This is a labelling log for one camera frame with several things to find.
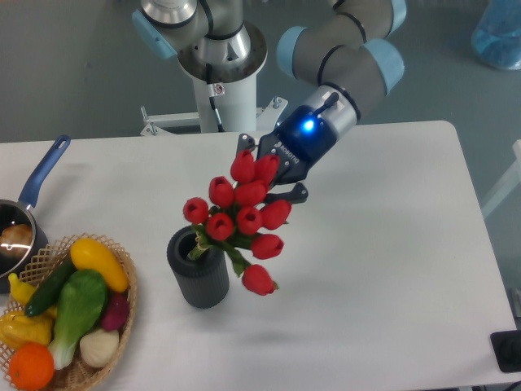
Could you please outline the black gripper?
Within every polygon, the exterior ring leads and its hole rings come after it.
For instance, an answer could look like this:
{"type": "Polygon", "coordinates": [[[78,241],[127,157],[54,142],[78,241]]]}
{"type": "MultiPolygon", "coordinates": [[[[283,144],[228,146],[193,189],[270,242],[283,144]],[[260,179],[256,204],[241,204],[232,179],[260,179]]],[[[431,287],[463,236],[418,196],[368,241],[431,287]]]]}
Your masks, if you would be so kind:
{"type": "Polygon", "coordinates": [[[242,133],[238,136],[235,155],[249,150],[254,159],[269,155],[279,157],[279,166],[273,184],[294,183],[290,191],[268,193],[265,204],[285,200],[290,204],[302,204],[308,197],[306,186],[299,180],[307,177],[311,168],[336,144],[334,130],[322,119],[328,107],[317,109],[299,106],[271,133],[260,137],[242,133]]]}

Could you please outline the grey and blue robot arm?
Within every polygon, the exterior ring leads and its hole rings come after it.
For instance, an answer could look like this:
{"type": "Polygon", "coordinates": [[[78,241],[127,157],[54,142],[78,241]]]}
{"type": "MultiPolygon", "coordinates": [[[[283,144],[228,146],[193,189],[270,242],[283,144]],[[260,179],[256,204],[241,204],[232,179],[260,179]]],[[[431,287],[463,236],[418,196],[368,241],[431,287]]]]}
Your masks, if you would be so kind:
{"type": "Polygon", "coordinates": [[[310,169],[388,95],[405,66],[388,36],[406,16],[402,1],[333,1],[319,29],[293,27],[280,38],[278,66],[315,91],[285,120],[283,105],[256,107],[256,77],[267,58],[260,30],[240,1],[144,1],[132,21],[163,59],[177,58],[191,78],[204,133],[236,132],[238,149],[279,158],[274,185],[302,203],[310,169]]]}

